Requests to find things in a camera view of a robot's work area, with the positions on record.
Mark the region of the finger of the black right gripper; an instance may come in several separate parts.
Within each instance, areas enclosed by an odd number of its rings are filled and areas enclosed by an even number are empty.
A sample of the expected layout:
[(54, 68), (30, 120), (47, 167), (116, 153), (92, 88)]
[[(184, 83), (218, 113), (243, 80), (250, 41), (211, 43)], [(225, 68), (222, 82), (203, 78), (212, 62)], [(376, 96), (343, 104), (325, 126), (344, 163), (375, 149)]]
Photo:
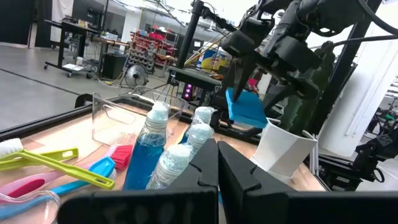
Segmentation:
[(257, 65), (252, 57), (237, 58), (234, 66), (234, 90), (233, 90), (233, 101), (236, 101), (243, 88), (256, 69)]
[(269, 87), (264, 97), (264, 114), (268, 115), (273, 106), (295, 94), (295, 90), (290, 85), (274, 85)]

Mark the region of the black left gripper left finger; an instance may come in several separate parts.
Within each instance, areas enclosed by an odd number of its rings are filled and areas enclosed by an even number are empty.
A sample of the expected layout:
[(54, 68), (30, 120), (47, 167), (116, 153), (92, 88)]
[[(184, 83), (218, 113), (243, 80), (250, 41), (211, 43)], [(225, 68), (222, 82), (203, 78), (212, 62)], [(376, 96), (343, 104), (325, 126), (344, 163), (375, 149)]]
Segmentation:
[(68, 199), (58, 224), (217, 224), (218, 146), (208, 139), (166, 189), (96, 191)]

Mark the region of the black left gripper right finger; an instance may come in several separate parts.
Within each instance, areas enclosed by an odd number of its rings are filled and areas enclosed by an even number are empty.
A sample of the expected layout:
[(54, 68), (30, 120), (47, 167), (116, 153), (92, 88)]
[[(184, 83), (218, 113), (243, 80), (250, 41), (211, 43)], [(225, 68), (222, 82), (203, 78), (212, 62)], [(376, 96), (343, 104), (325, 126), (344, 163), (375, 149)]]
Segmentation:
[(228, 224), (398, 224), (398, 192), (296, 191), (218, 142)]

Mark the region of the blue dish soap bottle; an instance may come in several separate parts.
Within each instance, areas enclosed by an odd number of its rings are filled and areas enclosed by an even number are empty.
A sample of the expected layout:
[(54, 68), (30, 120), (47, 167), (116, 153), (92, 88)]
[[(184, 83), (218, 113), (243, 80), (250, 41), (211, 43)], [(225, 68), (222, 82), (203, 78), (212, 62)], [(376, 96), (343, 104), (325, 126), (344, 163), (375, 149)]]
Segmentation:
[(146, 189), (166, 189), (187, 168), (192, 151), (189, 144), (169, 146), (159, 157)]
[(169, 105), (156, 101), (139, 133), (124, 181), (124, 190), (144, 190), (164, 151)]
[(183, 138), (180, 141), (181, 143), (185, 143), (188, 139), (188, 134), (191, 130), (191, 127), (194, 124), (198, 124), (198, 123), (206, 123), (206, 124), (210, 124), (211, 122), (211, 117), (213, 115), (213, 113), (216, 112), (216, 109), (214, 109), (213, 107), (210, 106), (199, 106), (193, 115), (192, 118), (192, 122), (189, 125), (189, 128), (184, 132)]
[(213, 128), (206, 123), (194, 124), (189, 132), (187, 144), (191, 146), (190, 157), (193, 158), (199, 151), (207, 139), (212, 138), (214, 134)]

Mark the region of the colourful toothbrushes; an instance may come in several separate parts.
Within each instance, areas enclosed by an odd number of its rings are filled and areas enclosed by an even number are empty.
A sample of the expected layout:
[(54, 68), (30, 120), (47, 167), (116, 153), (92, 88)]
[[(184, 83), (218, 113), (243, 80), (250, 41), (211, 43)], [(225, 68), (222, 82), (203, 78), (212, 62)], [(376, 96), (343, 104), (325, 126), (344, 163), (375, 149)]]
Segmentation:
[[(110, 157), (116, 163), (116, 170), (124, 170), (131, 155), (132, 145), (113, 145), (98, 159), (98, 162)], [(64, 174), (57, 170), (30, 175), (1, 186), (0, 193), (14, 198), (21, 197), (62, 176)]]

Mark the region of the blue dish brush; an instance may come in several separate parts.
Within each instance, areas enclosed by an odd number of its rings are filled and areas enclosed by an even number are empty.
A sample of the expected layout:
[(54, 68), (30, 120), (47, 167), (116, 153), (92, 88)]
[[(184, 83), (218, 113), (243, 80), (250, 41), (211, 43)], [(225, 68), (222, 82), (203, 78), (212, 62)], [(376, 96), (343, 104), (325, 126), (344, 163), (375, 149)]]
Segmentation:
[[(102, 175), (104, 177), (109, 177), (113, 173), (115, 165), (116, 163), (110, 157), (105, 157), (104, 159), (95, 162), (89, 168), (89, 171)], [(88, 185), (87, 182), (83, 180), (76, 180), (68, 184), (54, 187), (50, 189), (50, 191), (57, 194), (58, 196), (63, 196), (86, 185)], [(43, 204), (44, 202), (48, 202), (49, 200), (50, 200), (49, 196), (40, 196), (36, 197), (35, 199), (29, 202), (24, 202), (17, 205), (6, 205), (5, 207), (0, 208), (0, 220), (5, 220), (14, 217), (16, 215), (19, 215), (21, 213), (24, 213), (30, 210), (31, 208)]]

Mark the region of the green dish brush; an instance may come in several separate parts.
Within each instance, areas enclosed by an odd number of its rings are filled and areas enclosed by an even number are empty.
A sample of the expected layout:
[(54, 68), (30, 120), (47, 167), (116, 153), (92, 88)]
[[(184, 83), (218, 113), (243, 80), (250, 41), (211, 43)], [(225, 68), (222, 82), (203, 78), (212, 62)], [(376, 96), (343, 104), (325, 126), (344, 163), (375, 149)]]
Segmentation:
[[(56, 161), (64, 161), (74, 159), (79, 156), (78, 148), (62, 149), (56, 151), (41, 152), (40, 155), (55, 159)], [(26, 166), (39, 166), (40, 163), (30, 161), (21, 156), (10, 156), (0, 159), (0, 171), (13, 170)]]
[(19, 138), (8, 139), (0, 142), (0, 159), (6, 158), (4, 162), (10, 162), (11, 159), (14, 159), (16, 157), (21, 157), (23, 159), (27, 159), (29, 162), (36, 162), (39, 165), (45, 165), (55, 170), (59, 170), (66, 175), (72, 176), (80, 180), (84, 180), (85, 182), (93, 184), (97, 187), (101, 187), (103, 189), (111, 190), (115, 186), (113, 180), (96, 174), (92, 171), (88, 171), (78, 166), (62, 163), (41, 154), (27, 151), (24, 149), (22, 142)]

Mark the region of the yellow and blue bag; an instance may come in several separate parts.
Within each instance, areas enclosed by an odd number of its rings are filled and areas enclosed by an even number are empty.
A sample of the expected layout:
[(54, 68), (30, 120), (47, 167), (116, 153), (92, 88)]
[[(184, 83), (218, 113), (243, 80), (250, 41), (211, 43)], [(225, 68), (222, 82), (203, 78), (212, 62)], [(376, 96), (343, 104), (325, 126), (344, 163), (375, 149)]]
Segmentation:
[(220, 67), (228, 68), (231, 60), (232, 56), (220, 47), (208, 49), (199, 57), (197, 67), (215, 73)]

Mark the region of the black side table with pole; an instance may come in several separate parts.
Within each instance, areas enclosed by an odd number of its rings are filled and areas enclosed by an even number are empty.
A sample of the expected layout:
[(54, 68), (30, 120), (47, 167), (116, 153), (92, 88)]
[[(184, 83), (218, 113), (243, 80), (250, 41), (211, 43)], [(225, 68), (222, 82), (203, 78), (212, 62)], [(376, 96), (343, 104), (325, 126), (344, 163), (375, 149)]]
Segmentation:
[(190, 48), (194, 33), (198, 25), (199, 18), (209, 18), (213, 22), (215, 22), (216, 27), (219, 26), (220, 28), (228, 31), (225, 34), (222, 31), (219, 31), (219, 34), (221, 34), (221, 39), (217, 40), (215, 42), (216, 44), (218, 44), (230, 32), (235, 31), (236, 28), (229, 24), (225, 19), (217, 16), (215, 14), (213, 6), (210, 3), (203, 2), (202, 0), (194, 0), (192, 3), (192, 7), (192, 16), (180, 48), (180, 53), (178, 55), (176, 66), (170, 66), (169, 70), (174, 75), (174, 79), (176, 79), (176, 81), (189, 83), (194, 87), (202, 89), (202, 93), (200, 95), (200, 100), (198, 103), (198, 106), (202, 106), (204, 104), (206, 94), (212, 92), (215, 86), (219, 85), (221, 82), (211, 78), (210, 75), (206, 72), (190, 68), (184, 68), (185, 64), (189, 64), (186, 59), (188, 55), (188, 50)]

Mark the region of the white hexagonal planter pot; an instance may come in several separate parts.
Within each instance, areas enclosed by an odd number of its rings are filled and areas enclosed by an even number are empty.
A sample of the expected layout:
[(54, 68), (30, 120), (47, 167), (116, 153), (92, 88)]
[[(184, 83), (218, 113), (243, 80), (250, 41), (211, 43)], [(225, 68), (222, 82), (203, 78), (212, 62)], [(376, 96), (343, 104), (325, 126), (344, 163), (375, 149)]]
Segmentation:
[(268, 118), (267, 121), (251, 161), (288, 184), (318, 141), (306, 131), (296, 135), (278, 127), (280, 121), (277, 119)]

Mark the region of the black device purple lights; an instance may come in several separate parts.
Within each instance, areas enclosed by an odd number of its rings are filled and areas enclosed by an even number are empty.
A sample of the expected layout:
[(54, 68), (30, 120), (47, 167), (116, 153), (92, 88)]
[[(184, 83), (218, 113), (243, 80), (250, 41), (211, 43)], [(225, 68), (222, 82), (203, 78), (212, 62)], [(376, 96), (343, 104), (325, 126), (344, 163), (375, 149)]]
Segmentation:
[(193, 99), (193, 88), (194, 86), (186, 83), (183, 88), (182, 98), (186, 101), (192, 101)]

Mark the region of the red parts bin shelf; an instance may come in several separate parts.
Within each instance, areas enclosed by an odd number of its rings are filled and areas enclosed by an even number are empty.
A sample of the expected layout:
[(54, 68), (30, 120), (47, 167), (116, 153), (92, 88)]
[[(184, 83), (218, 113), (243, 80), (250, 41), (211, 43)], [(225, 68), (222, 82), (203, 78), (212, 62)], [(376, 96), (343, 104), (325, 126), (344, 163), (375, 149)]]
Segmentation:
[(149, 73), (154, 73), (156, 66), (172, 65), (177, 59), (174, 57), (175, 48), (167, 43), (160, 34), (141, 34), (140, 31), (131, 32), (128, 65), (141, 65)]

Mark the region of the round floor fan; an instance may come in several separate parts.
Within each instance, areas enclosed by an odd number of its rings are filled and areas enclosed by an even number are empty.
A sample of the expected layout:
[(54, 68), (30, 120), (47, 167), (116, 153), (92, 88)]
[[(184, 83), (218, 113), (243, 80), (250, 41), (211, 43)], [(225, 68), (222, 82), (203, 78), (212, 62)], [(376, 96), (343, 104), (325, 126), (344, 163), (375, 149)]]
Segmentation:
[(149, 77), (146, 69), (141, 64), (131, 65), (124, 74), (124, 81), (129, 88), (146, 86)]

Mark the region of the black box on floor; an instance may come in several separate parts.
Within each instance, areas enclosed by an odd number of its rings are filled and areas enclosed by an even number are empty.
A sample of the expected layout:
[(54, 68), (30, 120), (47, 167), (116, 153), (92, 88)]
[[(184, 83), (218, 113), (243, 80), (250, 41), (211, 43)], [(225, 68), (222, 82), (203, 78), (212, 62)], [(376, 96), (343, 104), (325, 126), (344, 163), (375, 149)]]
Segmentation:
[(103, 57), (102, 76), (115, 80), (120, 75), (125, 64), (127, 55), (105, 53)]

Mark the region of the black rolling desk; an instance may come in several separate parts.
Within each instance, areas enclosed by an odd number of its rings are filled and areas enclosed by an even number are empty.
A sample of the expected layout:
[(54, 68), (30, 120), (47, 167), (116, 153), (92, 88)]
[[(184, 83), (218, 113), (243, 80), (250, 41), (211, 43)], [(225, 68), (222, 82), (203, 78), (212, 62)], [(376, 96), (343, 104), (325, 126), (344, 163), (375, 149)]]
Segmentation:
[(92, 34), (98, 34), (99, 32), (94, 29), (85, 28), (85, 27), (82, 27), (82, 26), (79, 26), (77, 24), (67, 22), (67, 21), (55, 22), (55, 21), (45, 19), (44, 22), (50, 24), (53, 27), (61, 29), (57, 63), (54, 64), (54, 63), (50, 63), (50, 62), (45, 62), (44, 69), (46, 70), (46, 69), (48, 69), (48, 67), (57, 68), (59, 70), (67, 72), (67, 77), (70, 78), (76, 72), (72, 69), (63, 67), (63, 53), (64, 53), (64, 48), (65, 48), (66, 33), (68, 32), (68, 33), (79, 35), (78, 47), (76, 50), (77, 55), (75, 57), (75, 58), (77, 58), (77, 57), (84, 57), (85, 41), (87, 38), (87, 34), (89, 32)]

